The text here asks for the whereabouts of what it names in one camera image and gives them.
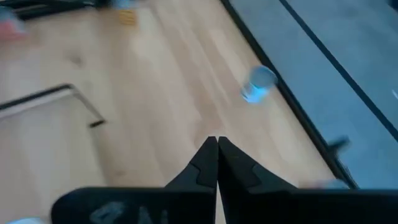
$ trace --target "orange object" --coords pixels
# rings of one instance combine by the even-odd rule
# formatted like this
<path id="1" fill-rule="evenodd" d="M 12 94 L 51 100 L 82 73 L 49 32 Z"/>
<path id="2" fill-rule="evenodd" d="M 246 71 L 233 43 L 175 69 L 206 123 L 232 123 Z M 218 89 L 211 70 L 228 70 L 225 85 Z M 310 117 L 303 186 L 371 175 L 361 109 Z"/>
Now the orange object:
<path id="1" fill-rule="evenodd" d="M 137 12 L 135 9 L 120 9 L 118 10 L 119 20 L 125 25 L 136 25 L 137 24 Z"/>

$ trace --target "blurry object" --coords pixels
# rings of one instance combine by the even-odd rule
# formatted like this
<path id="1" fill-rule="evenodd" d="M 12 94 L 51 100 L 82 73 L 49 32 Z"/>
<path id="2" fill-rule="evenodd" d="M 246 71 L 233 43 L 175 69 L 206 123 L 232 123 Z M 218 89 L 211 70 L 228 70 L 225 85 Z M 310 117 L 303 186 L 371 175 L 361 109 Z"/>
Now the blurry object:
<path id="1" fill-rule="evenodd" d="M 11 9 L 0 6 L 0 40 L 15 40 L 25 35 L 24 24 Z"/>
<path id="2" fill-rule="evenodd" d="M 395 10 L 398 10 L 398 0 L 390 0 L 390 5 L 393 7 Z"/>
<path id="3" fill-rule="evenodd" d="M 260 103 L 276 83 L 277 78 L 269 68 L 263 65 L 254 67 L 250 72 L 249 81 L 241 90 L 242 97 L 248 103 Z"/>
<path id="4" fill-rule="evenodd" d="M 119 20 L 122 24 L 137 24 L 137 0 L 113 0 L 112 7 L 118 10 Z"/>
<path id="5" fill-rule="evenodd" d="M 103 7 L 108 0 L 3 0 L 0 6 L 8 7 L 21 20 L 33 19 L 59 12 L 66 12 L 84 7 Z"/>
<path id="6" fill-rule="evenodd" d="M 121 9 L 118 11 L 119 20 L 124 25 L 137 24 L 137 12 L 135 9 Z"/>
<path id="7" fill-rule="evenodd" d="M 46 224 L 48 223 L 47 221 L 37 218 L 37 217 L 32 217 L 32 218 L 22 218 L 20 220 L 15 220 L 8 222 L 7 224 Z"/>

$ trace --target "gray carpet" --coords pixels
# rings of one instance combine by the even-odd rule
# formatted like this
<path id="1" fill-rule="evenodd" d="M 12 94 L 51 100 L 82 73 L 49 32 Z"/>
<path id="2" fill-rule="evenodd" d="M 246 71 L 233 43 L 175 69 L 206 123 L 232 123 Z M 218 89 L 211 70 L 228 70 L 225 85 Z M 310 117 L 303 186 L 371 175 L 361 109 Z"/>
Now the gray carpet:
<path id="1" fill-rule="evenodd" d="M 398 143 L 278 0 L 230 0 L 326 141 L 364 189 L 398 188 Z M 288 1 L 398 127 L 398 14 L 383 1 Z"/>

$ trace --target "small blue object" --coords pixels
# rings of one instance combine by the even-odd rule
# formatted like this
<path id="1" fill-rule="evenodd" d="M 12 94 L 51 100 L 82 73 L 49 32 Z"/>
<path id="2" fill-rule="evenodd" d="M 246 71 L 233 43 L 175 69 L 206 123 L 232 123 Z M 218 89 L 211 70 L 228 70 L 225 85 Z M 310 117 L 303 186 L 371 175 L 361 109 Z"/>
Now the small blue object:
<path id="1" fill-rule="evenodd" d="M 250 72 L 249 81 L 241 90 L 242 97 L 248 103 L 260 103 L 276 83 L 276 75 L 269 68 L 262 65 L 254 67 Z"/>
<path id="2" fill-rule="evenodd" d="M 41 218 L 31 217 L 31 218 L 22 218 L 20 220 L 14 220 L 8 222 L 7 224 L 46 224 L 46 222 Z"/>

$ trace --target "black stripe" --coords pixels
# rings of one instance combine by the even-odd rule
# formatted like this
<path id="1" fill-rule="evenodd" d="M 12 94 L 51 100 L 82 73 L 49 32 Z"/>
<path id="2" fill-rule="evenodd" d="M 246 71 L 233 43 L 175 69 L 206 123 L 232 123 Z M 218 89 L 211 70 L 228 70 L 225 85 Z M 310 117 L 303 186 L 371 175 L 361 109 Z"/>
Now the black stripe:
<path id="1" fill-rule="evenodd" d="M 337 61 L 333 54 L 325 47 L 322 41 L 312 32 L 309 26 L 304 22 L 304 20 L 294 11 L 292 6 L 287 3 L 286 0 L 279 0 L 280 3 L 286 8 L 290 15 L 296 20 L 299 26 L 304 30 L 308 37 L 313 41 L 313 43 L 318 47 L 318 49 L 324 54 L 324 56 L 329 60 L 329 62 L 334 66 L 334 68 L 340 73 L 340 75 L 346 80 L 350 87 L 355 91 L 355 93 L 360 97 L 360 99 L 365 103 L 365 105 L 372 111 L 372 113 L 378 118 L 378 120 L 383 124 L 383 126 L 390 132 L 392 137 L 398 141 L 398 131 L 394 125 L 384 116 L 381 110 L 373 103 L 370 97 L 359 87 L 359 85 L 354 81 L 354 79 L 349 75 L 349 73 L 344 69 L 344 67 Z"/>
<path id="2" fill-rule="evenodd" d="M 323 160 L 326 162 L 335 177 L 345 181 L 351 189 L 358 189 L 358 185 L 351 178 L 350 174 L 347 173 L 346 169 L 341 165 L 341 163 L 333 156 L 331 156 L 328 144 L 322 138 L 319 131 L 316 129 L 315 125 L 311 122 L 308 115 L 305 113 L 300 103 L 294 97 L 292 91 L 288 88 L 285 81 L 281 77 L 280 73 L 276 70 L 275 66 L 269 60 L 269 57 L 263 51 L 261 46 L 258 44 L 254 36 L 251 34 L 250 30 L 246 27 L 239 14 L 235 11 L 234 7 L 231 5 L 229 0 L 220 0 L 227 10 L 228 14 L 231 16 L 232 20 L 241 31 L 242 35 L 252 48 L 253 52 L 256 54 L 260 62 L 269 67 L 277 76 L 278 84 L 277 87 L 285 98 L 287 104 L 292 109 L 294 115 L 296 115 L 298 121 L 303 126 L 303 129 L 308 134 L 314 146 L 318 149 Z"/>
<path id="3" fill-rule="evenodd" d="M 95 128 L 95 127 L 97 127 L 101 124 L 104 124 L 106 122 L 104 117 L 102 117 L 102 115 L 100 114 L 100 112 L 98 112 L 98 110 L 78 91 L 78 89 L 74 85 L 69 84 L 69 83 L 61 84 L 59 86 L 55 86 L 55 87 L 51 87 L 51 88 L 48 88 L 48 89 L 45 89 L 42 91 L 38 91 L 36 93 L 30 94 L 27 96 L 23 96 L 21 98 L 15 99 L 15 100 L 1 103 L 0 111 L 12 108 L 13 106 L 22 105 L 22 104 L 28 103 L 32 100 L 36 100 L 41 97 L 49 96 L 49 95 L 52 95 L 54 93 L 57 93 L 57 92 L 60 92 L 63 90 L 71 90 L 74 97 L 77 98 L 78 100 L 80 100 L 84 104 L 84 106 L 96 116 L 96 118 L 98 120 L 89 124 L 89 127 Z"/>

